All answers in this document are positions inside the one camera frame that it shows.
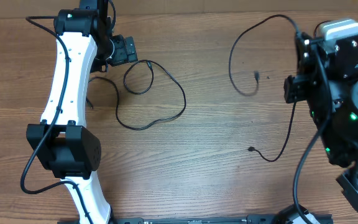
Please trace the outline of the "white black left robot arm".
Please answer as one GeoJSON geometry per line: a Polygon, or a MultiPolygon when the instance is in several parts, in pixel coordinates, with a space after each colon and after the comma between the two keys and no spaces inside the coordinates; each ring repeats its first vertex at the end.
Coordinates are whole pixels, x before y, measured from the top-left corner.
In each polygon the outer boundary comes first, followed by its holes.
{"type": "Polygon", "coordinates": [[[53,18],[57,43],[52,87],[40,122],[29,124],[26,138],[38,159],[64,185],[80,223],[114,223],[98,179],[101,143],[86,127],[88,80],[93,72],[135,62],[132,37],[114,35],[112,1],[82,1],[53,18]]]}

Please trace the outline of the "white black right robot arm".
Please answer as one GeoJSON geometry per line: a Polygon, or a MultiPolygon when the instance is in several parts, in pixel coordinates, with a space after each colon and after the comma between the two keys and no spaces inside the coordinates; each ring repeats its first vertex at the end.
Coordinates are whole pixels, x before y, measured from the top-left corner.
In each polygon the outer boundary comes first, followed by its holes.
{"type": "Polygon", "coordinates": [[[334,40],[296,32],[297,74],[284,83],[287,103],[306,101],[336,179],[358,213],[358,34],[334,40]]]}

